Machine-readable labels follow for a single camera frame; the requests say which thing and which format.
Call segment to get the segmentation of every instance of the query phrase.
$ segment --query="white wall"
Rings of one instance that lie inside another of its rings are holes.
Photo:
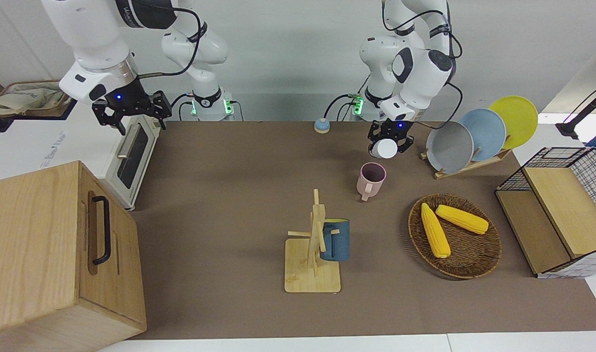
[[[541,111],[596,52],[596,0],[451,0],[450,9],[465,49],[453,80],[465,93],[461,113],[508,94]],[[385,33],[379,0],[198,0],[196,10],[229,44],[217,72],[249,120],[314,120],[358,89],[369,73],[358,46]],[[142,72],[176,69],[161,31],[123,32]],[[39,0],[0,0],[0,83],[60,78],[71,63]],[[188,89],[186,77],[144,84],[171,97]],[[425,119],[446,118],[456,102],[444,89]]]
[[[571,113],[584,98],[596,89],[596,53],[584,67],[570,80],[570,82],[546,106],[544,113]],[[593,94],[587,101],[596,97]]]

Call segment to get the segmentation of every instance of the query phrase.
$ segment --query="wire basket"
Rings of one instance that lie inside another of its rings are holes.
[[[474,234],[437,217],[452,254],[448,258],[435,258],[421,222],[422,203],[427,203],[432,210],[443,204],[479,216],[489,223],[487,233]],[[473,279],[487,275],[497,267],[502,254],[500,236],[491,220],[472,202],[452,194],[430,194],[417,200],[409,214],[409,234],[417,252],[428,264],[454,278]]]

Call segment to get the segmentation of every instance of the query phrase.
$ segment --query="light blue plate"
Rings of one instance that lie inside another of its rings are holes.
[[[464,114],[459,123],[472,134],[474,148],[480,148],[472,161],[481,162],[493,158],[502,149],[506,139],[506,127],[502,118],[492,110],[472,110]]]

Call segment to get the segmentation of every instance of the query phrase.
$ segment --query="black lamp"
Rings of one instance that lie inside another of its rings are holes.
[[[556,127],[563,136],[568,136],[573,139],[578,139],[578,134],[575,133],[575,126],[582,121],[588,114],[596,109],[596,97],[580,111],[575,118],[568,123],[557,123]]]

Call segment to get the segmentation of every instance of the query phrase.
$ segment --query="plate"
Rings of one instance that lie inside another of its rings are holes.
[[[489,109],[475,109],[459,120],[474,140],[474,148],[480,150],[472,161],[481,162],[493,158],[500,152],[506,139],[506,127],[502,118]]]
[[[437,171],[455,174],[464,169],[474,154],[472,134],[458,122],[433,130],[426,142],[428,161]]]
[[[539,113],[530,100],[521,96],[505,96],[489,107],[504,121],[508,140],[504,149],[513,149],[532,138],[539,123]]]
[[[421,203],[427,203],[432,210],[436,210],[437,206],[443,204],[479,216],[489,223],[487,233],[474,234],[437,217],[448,239],[452,254],[448,258],[435,258],[421,222]],[[473,279],[487,275],[497,267],[502,254],[500,236],[491,220],[472,202],[452,194],[430,194],[417,200],[409,214],[409,234],[417,252],[428,264],[454,278]]]

